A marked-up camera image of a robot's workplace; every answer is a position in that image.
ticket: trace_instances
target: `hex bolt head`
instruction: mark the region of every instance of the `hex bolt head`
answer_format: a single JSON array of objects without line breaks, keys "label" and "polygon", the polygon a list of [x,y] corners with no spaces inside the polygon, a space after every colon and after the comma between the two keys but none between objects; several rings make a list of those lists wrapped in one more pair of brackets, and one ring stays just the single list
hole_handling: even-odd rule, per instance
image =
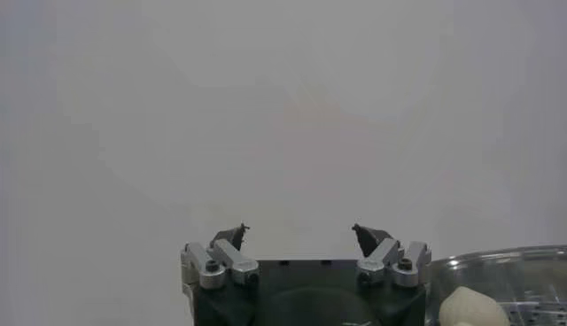
[{"label": "hex bolt head", "polygon": [[221,267],[221,264],[216,260],[208,260],[205,264],[205,270],[207,272],[216,272]]}]

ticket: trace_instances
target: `white object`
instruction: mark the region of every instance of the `white object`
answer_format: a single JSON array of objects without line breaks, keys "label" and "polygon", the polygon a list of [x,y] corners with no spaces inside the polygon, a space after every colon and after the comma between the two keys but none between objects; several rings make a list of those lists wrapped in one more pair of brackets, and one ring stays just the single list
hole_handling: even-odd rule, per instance
[{"label": "white object", "polygon": [[459,287],[439,311],[441,326],[509,326],[509,320],[494,299],[466,287]]}]

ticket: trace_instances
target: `screw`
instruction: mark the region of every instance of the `screw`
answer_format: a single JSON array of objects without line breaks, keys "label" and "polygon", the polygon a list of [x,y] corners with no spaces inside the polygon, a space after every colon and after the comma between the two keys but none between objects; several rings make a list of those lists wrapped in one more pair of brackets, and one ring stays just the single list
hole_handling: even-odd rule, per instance
[{"label": "screw", "polygon": [[398,261],[398,268],[400,268],[401,270],[411,270],[412,267],[413,264],[408,258],[402,258],[400,261]]},{"label": "screw", "polygon": [[205,270],[207,272],[216,272],[220,267],[221,264],[216,260],[208,260],[205,264]]}]

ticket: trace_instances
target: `white wall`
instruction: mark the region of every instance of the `white wall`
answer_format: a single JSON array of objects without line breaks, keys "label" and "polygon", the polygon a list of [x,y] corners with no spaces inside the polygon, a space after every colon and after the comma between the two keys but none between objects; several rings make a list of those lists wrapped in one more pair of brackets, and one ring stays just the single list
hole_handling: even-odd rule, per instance
[{"label": "white wall", "polygon": [[258,258],[567,243],[564,1],[0,6],[2,325],[189,324],[179,249],[241,221]]}]

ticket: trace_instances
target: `metal bracket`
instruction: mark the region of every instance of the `metal bracket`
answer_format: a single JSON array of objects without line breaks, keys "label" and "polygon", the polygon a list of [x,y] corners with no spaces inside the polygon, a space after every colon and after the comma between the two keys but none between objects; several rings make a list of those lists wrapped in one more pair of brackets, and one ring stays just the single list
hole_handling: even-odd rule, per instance
[{"label": "metal bracket", "polygon": [[187,291],[185,284],[191,287],[198,283],[207,290],[219,289],[224,285],[226,268],[213,260],[201,244],[186,244],[181,258],[183,291]]},{"label": "metal bracket", "polygon": [[356,279],[360,285],[370,286],[384,280],[386,268],[390,267],[403,252],[400,242],[385,238],[370,256],[356,262]]},{"label": "metal bracket", "polygon": [[423,242],[412,242],[404,257],[392,267],[393,281],[402,287],[429,282],[431,250]]},{"label": "metal bracket", "polygon": [[245,257],[226,239],[213,242],[211,255],[230,268],[235,283],[255,286],[260,280],[258,261]]}]

